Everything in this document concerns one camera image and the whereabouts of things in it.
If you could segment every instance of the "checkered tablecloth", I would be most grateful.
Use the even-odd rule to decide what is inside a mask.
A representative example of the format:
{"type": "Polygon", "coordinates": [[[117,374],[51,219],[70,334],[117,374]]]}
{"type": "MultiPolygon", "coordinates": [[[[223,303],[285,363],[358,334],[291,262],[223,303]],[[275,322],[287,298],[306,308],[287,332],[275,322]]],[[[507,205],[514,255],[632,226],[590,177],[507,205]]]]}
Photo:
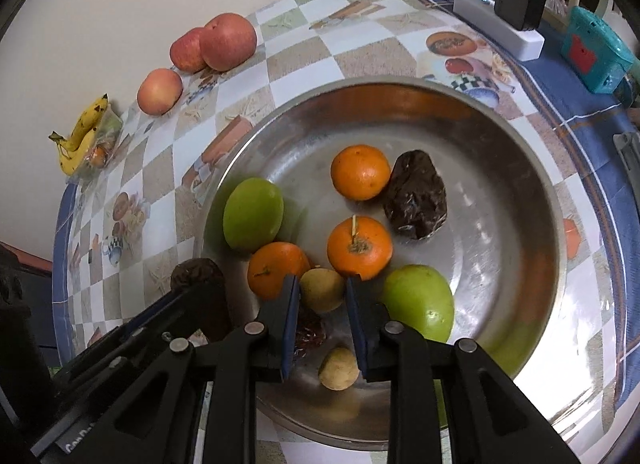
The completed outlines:
{"type": "MultiPolygon", "coordinates": [[[[212,140],[226,126],[237,125],[238,117],[255,125],[295,96],[336,80],[418,76],[463,90],[508,120],[538,155],[563,216],[578,231],[560,314],[516,383],[583,454],[614,417],[610,270],[600,224],[559,139],[562,131],[531,101],[509,62],[446,6],[419,0],[281,0],[248,18],[258,35],[254,56],[221,76],[210,70],[183,75],[184,93],[162,117],[133,104],[122,116],[114,158],[78,190],[67,278],[76,351],[96,329],[113,329],[166,293],[174,266],[192,257],[207,183],[224,154],[212,140]]],[[[261,414],[258,439],[258,462],[370,464],[386,458],[313,443],[261,414]]]]}

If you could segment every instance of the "screw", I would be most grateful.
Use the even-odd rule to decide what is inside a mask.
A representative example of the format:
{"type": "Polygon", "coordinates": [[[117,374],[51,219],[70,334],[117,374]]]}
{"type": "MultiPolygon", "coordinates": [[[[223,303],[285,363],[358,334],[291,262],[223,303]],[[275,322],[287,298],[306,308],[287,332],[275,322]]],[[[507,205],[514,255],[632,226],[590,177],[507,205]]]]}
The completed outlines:
{"type": "Polygon", "coordinates": [[[259,321],[250,321],[244,326],[244,331],[247,334],[256,335],[260,334],[264,330],[264,325],[259,321]]]}
{"type": "Polygon", "coordinates": [[[404,330],[404,325],[395,320],[387,321],[385,324],[385,330],[389,334],[399,334],[404,330]]]}
{"type": "Polygon", "coordinates": [[[169,348],[171,349],[171,352],[179,354],[180,352],[184,352],[189,348],[189,341],[185,338],[172,339],[171,343],[169,343],[169,348]]]}
{"type": "Polygon", "coordinates": [[[123,360],[124,358],[122,356],[118,356],[116,358],[114,358],[113,360],[111,360],[111,363],[109,363],[109,368],[115,368],[118,365],[120,365],[120,362],[123,360]]]}
{"type": "Polygon", "coordinates": [[[476,349],[478,348],[478,344],[472,339],[462,338],[460,341],[458,341],[458,347],[460,347],[460,350],[462,350],[463,352],[469,352],[469,354],[471,354],[471,352],[476,351],[476,349]]]}

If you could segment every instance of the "bunch of bananas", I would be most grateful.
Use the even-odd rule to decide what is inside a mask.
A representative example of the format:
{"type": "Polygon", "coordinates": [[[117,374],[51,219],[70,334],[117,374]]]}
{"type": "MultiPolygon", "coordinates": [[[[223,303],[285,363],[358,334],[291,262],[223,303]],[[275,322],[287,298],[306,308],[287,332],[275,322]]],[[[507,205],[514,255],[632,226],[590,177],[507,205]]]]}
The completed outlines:
{"type": "Polygon", "coordinates": [[[52,132],[49,136],[49,139],[58,146],[60,168],[67,175],[71,175],[76,171],[76,168],[84,159],[84,155],[91,148],[95,138],[95,131],[102,115],[107,110],[108,104],[109,100],[107,95],[104,94],[89,105],[76,121],[76,126],[69,139],[65,139],[55,132],[52,132]]]}

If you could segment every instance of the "white power strip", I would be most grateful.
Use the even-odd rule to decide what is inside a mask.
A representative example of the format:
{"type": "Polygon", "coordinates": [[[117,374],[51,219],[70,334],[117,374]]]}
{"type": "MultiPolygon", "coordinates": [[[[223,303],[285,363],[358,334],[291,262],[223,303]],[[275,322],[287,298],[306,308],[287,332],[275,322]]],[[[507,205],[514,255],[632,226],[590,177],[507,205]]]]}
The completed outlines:
{"type": "Polygon", "coordinates": [[[543,37],[536,30],[517,31],[494,12],[492,0],[453,0],[453,12],[473,24],[521,62],[540,56],[543,37]]]}

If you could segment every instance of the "green apple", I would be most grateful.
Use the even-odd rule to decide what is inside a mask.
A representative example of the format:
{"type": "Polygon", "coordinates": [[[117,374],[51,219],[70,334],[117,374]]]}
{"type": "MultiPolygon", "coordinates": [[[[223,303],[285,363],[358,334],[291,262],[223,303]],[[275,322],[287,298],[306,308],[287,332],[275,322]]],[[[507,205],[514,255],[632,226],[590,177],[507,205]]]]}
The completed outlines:
{"type": "Polygon", "coordinates": [[[222,231],[235,251],[253,253],[273,242],[284,215],[280,189],[266,179],[252,177],[236,186],[226,201],[222,231]]]}
{"type": "Polygon", "coordinates": [[[425,338],[446,342],[453,328],[453,295],[433,267],[410,264],[385,280],[382,302],[391,319],[413,327],[425,338]]]}

